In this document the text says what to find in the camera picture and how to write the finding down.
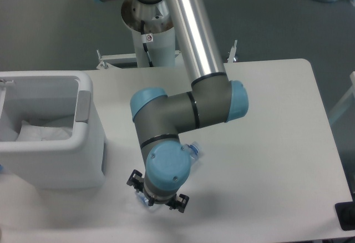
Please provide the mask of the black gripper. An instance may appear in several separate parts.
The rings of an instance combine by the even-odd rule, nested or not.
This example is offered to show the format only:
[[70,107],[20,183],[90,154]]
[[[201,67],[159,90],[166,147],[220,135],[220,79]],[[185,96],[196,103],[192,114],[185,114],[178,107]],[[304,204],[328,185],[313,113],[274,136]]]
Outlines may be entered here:
[[177,190],[165,191],[163,195],[158,195],[150,191],[148,188],[144,188],[143,175],[136,169],[132,171],[126,184],[132,186],[136,192],[143,191],[148,200],[148,205],[168,204],[170,210],[178,210],[180,213],[184,213],[189,202],[189,196],[184,194],[177,196]]

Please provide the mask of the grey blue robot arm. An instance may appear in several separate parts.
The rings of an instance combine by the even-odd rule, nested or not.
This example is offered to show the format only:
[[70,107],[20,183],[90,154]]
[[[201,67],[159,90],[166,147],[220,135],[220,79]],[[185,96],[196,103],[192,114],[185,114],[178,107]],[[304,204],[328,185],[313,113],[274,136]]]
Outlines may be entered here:
[[138,66],[173,65],[175,46],[182,52],[190,91],[169,96],[145,88],[130,100],[145,173],[134,170],[127,183],[146,207],[184,212],[189,197],[178,190],[199,147],[182,144],[179,134],[244,117],[248,96],[241,82],[227,77],[203,0],[124,0],[121,17],[132,32]]

